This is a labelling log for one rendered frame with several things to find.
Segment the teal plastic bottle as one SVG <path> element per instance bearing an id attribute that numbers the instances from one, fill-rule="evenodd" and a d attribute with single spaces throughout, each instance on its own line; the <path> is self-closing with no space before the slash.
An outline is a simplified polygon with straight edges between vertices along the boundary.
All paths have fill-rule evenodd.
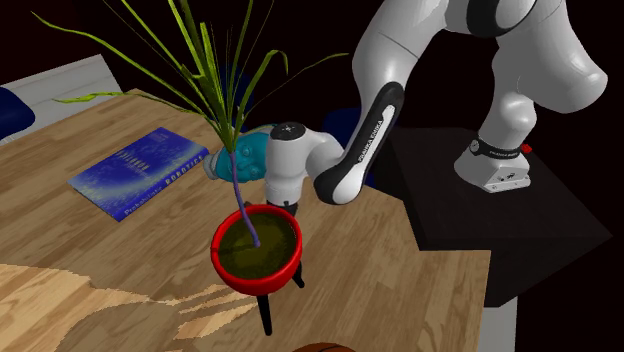
<path id="1" fill-rule="evenodd" d="M 266 146 L 275 124 L 262 125 L 239 135 L 235 147 L 235 162 L 231 163 L 225 147 L 208 154 L 203 169 L 211 180 L 233 180 L 233 168 L 239 183 L 263 179 L 266 172 Z"/>

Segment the potted plant in red pot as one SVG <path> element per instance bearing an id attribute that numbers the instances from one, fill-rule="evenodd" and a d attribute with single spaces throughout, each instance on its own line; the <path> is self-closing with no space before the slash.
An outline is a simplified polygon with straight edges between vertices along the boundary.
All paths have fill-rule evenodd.
<path id="1" fill-rule="evenodd" d="M 202 100 L 203 107 L 199 107 L 179 89 L 103 39 L 83 31 L 70 32 L 101 44 L 175 93 L 191 106 L 190 113 L 201 116 L 210 124 L 223 142 L 231 166 L 232 185 L 239 210 L 229 215 L 217 228 L 210 247 L 211 261 L 227 286 L 256 298 L 264 332 L 271 335 L 269 295 L 284 287 L 290 280 L 300 288 L 305 286 L 301 265 L 302 232 L 294 216 L 278 207 L 275 201 L 266 205 L 246 205 L 243 202 L 236 165 L 236 147 L 239 144 L 240 128 L 246 120 L 244 110 L 248 99 L 272 57 L 278 52 L 271 50 L 265 55 L 264 61 L 247 86 L 240 105 L 235 106 L 237 64 L 233 63 L 224 74 L 219 72 L 218 56 L 213 48 L 208 26 L 204 22 L 194 21 L 188 0 L 167 1 L 196 65 L 197 73 L 193 73 L 174 57 L 126 0 L 120 1 L 156 42 L 152 50 L 174 67 L 193 88 Z"/>

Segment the wooden table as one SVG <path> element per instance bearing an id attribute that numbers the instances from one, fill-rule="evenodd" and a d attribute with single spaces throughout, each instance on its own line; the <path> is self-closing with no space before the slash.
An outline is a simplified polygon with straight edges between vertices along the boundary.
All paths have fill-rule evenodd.
<path id="1" fill-rule="evenodd" d="M 345 206 L 305 185 L 304 286 L 256 300 L 210 260 L 237 203 L 195 167 L 123 221 L 69 179 L 157 127 L 212 150 L 201 118 L 117 97 L 0 146 L 0 352 L 477 352 L 490 255 L 422 252 L 403 203 L 371 188 Z"/>

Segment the brown ball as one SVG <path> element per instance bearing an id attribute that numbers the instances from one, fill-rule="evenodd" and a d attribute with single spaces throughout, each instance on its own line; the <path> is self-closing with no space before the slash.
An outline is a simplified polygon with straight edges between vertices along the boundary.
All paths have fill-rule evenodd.
<path id="1" fill-rule="evenodd" d="M 355 350 L 337 343 L 318 342 L 299 347 L 292 352 L 356 352 Z"/>

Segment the blue book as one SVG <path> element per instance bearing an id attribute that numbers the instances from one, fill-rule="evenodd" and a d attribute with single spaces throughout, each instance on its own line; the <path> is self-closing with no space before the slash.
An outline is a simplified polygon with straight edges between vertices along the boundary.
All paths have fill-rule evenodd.
<path id="1" fill-rule="evenodd" d="M 120 222 L 208 155 L 208 149 L 159 127 L 68 180 Z"/>

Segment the black robot stand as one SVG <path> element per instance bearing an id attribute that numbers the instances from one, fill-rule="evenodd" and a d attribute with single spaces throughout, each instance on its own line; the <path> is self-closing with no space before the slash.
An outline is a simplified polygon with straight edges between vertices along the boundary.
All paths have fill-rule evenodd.
<path id="1" fill-rule="evenodd" d="M 375 164 L 378 190 L 404 202 L 418 247 L 488 250 L 485 306 L 500 307 L 600 244 L 610 232 L 534 154 L 526 188 L 488 193 L 453 163 L 463 128 L 396 127 Z"/>

